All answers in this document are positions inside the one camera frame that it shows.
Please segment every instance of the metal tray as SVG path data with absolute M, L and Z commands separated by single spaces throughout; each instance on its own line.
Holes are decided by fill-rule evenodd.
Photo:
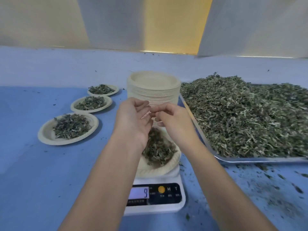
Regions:
M 267 158 L 267 157 L 260 157 L 260 158 L 231 158 L 231 157 L 222 157 L 218 155 L 213 148 L 211 147 L 210 143 L 206 139 L 201 130 L 197 120 L 193 116 L 193 113 L 190 111 L 190 108 L 186 104 L 182 95 L 179 96 L 179 106 L 182 106 L 187 109 L 196 129 L 196 132 L 199 136 L 199 139 L 203 142 L 203 144 L 207 147 L 207 149 L 221 162 L 221 163 L 308 163 L 308 159 L 306 157 L 275 157 L 275 158 Z

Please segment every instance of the dried leaves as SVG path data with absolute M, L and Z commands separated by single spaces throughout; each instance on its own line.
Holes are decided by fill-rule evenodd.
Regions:
M 79 110 L 93 110 L 102 108 L 105 105 L 106 101 L 104 97 L 88 96 L 82 102 L 75 105 L 75 108 Z
M 175 144 L 165 139 L 157 128 L 152 128 L 149 139 L 142 155 L 149 161 L 149 165 L 163 166 L 173 157 Z
M 308 91 L 240 77 L 183 83 L 181 94 L 212 148 L 225 157 L 308 155 Z
M 65 114 L 60 119 L 55 118 L 55 121 L 57 121 L 57 125 L 53 129 L 56 139 L 63 138 L 70 140 L 77 138 L 92 128 L 89 120 L 84 115 L 76 113 Z
M 94 86 L 89 87 L 89 92 L 96 95 L 108 94 L 114 91 L 115 91 L 114 89 L 108 87 L 105 84 L 101 84 L 95 87 Z

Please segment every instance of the scale button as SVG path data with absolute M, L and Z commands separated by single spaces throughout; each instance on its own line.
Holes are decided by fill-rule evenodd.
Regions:
M 163 186 L 158 187 L 158 192 L 161 194 L 165 193 L 165 188 Z

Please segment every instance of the person's right hand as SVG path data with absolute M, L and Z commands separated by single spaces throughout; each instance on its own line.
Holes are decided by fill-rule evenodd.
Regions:
M 151 116 L 159 122 L 157 125 L 166 130 L 181 151 L 186 153 L 200 140 L 187 110 L 171 103 L 164 103 L 150 108 Z

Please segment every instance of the blue tabletop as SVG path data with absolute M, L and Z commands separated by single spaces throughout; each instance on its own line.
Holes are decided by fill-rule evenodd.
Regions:
M 95 116 L 99 127 L 86 139 L 45 145 L 37 132 L 46 121 L 71 112 L 86 89 L 0 87 L 0 230 L 56 230 L 110 138 L 125 90 Z M 187 158 L 181 176 L 187 197 L 174 214 L 124 217 L 120 230 L 218 230 Z M 308 230 L 308 166 L 227 165 L 226 171 L 279 230 Z

